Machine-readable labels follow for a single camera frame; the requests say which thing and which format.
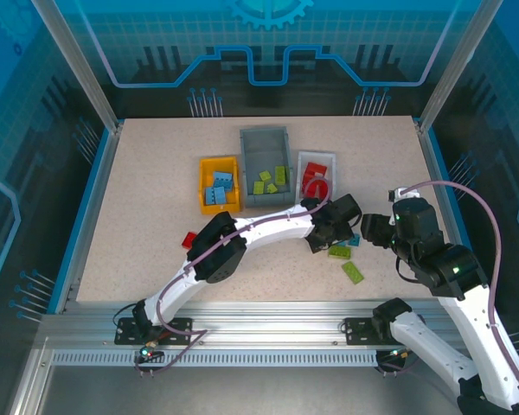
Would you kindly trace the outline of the red lego window frame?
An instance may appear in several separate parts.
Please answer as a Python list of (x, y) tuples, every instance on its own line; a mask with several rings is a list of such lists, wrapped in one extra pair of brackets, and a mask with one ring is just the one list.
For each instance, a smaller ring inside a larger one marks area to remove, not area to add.
[(329, 193), (330, 182), (321, 176), (305, 176), (302, 186), (304, 198), (323, 199)]

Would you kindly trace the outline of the blue table side trim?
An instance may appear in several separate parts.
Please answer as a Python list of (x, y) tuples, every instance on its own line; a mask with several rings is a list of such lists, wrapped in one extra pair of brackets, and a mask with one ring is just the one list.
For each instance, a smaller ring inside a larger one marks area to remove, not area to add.
[(483, 300), (483, 310), (489, 309), (489, 295), (491, 293), (493, 271), (500, 265), (501, 256), (496, 254), (496, 242), (499, 238), (494, 232), (496, 220), (488, 203), (472, 187), (477, 174), (470, 171), (472, 164), (469, 154), (462, 155), (452, 164), (452, 181), (444, 181), (443, 186), (454, 188), (458, 198), (460, 212), (463, 215), (465, 226), (472, 244), (480, 270), (487, 277), (486, 293)]
[(75, 248), (80, 237), (81, 228), (83, 227), (83, 221), (87, 215), (87, 210), (89, 209), (89, 203), (99, 173), (99, 167), (102, 163), (102, 158), (106, 151), (106, 147), (111, 141), (111, 136), (111, 132), (105, 129), (99, 141), (97, 153), (91, 165), (90, 173), (86, 181), (86, 186), (83, 195), (81, 197), (80, 205), (74, 220), (72, 231), (67, 242), (66, 251), (64, 252), (63, 259), (61, 261), (61, 266), (58, 271), (55, 285), (53, 288), (53, 292), (48, 302), (48, 307), (46, 311), (47, 315), (57, 314), (62, 310), (61, 295), (62, 292), (68, 287), (67, 277), (69, 267), (74, 260)]

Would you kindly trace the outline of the white plastic bin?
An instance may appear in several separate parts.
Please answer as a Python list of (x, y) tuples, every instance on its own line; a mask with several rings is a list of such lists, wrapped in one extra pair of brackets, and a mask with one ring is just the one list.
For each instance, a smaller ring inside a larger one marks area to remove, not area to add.
[(334, 196), (336, 194), (336, 154), (320, 151), (300, 151), (298, 153), (298, 166), (296, 169), (296, 202), (304, 199), (302, 186), (304, 177), (308, 176), (304, 173), (308, 162), (319, 163), (328, 167), (324, 178), (330, 182), (329, 191), (331, 195)]

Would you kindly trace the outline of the grey plastic bin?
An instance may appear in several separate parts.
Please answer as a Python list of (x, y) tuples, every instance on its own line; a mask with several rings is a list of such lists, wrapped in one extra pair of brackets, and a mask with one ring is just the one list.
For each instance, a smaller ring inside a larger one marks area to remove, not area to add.
[[(295, 201), (295, 174), (285, 127), (264, 127), (240, 131), (242, 186), (247, 208), (290, 206)], [(274, 171), (276, 166), (285, 166), (286, 185), (276, 186)], [(263, 195), (253, 194), (253, 183), (262, 181), (260, 172), (271, 174), (265, 183)], [(274, 184), (278, 192), (270, 194), (267, 185)]]

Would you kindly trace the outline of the small connector board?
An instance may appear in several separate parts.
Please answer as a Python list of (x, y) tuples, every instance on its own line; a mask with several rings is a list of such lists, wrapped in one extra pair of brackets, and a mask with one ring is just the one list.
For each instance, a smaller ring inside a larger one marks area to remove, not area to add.
[(135, 363), (137, 365), (158, 363), (163, 358), (163, 356), (163, 351), (157, 351), (152, 346), (143, 346), (135, 356)]
[(376, 359), (380, 365), (387, 363), (404, 366), (408, 361), (413, 361), (415, 358), (415, 353), (409, 348), (393, 348), (376, 352)]

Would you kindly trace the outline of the yellow plastic bin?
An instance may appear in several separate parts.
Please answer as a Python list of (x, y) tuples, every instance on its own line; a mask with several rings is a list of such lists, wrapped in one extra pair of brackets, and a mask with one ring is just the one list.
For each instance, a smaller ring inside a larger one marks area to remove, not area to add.
[[(231, 173), (234, 177), (233, 189), (227, 192), (227, 203), (224, 205), (206, 206), (204, 203), (204, 189), (213, 187), (213, 174), (215, 171)], [(229, 213), (239, 213), (241, 211), (240, 202), (240, 180), (239, 166), (235, 156), (218, 156), (203, 158), (199, 162), (199, 193), (198, 200), (202, 214), (218, 214), (222, 211)]]

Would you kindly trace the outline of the aluminium table rail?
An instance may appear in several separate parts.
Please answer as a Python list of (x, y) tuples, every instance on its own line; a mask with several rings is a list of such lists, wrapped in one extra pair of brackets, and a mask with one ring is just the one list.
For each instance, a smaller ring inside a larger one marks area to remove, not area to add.
[[(442, 305), (436, 298), (409, 299), (426, 326), (460, 351), (492, 341), (483, 303), (468, 310)], [(205, 331), (196, 345), (208, 349), (344, 349), (340, 329), (347, 317), (371, 317), (381, 300), (325, 302), (188, 302), (178, 316)], [(45, 315), (34, 346), (48, 349), (114, 350), (114, 313), (128, 315), (121, 302), (69, 301), (61, 314)]]

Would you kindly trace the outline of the aluminium frame post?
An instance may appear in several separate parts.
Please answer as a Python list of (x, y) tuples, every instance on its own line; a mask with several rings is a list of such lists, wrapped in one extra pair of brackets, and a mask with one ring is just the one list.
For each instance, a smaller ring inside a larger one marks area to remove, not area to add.
[(109, 132), (116, 133), (119, 129), (118, 119), (55, 1), (31, 0), (31, 3), (53, 37), (75, 78), (79, 81), (101, 122)]
[(421, 113), (418, 125), (420, 135), (426, 135), (432, 127), (502, 4), (503, 0), (481, 0)]

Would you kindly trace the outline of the grey metal base plate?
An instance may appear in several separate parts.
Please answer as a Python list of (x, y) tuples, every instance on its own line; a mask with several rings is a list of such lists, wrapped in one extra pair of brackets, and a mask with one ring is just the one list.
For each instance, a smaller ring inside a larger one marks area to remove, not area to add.
[(383, 377), (371, 368), (57, 367), (42, 415), (460, 415), (442, 381), (418, 365)]

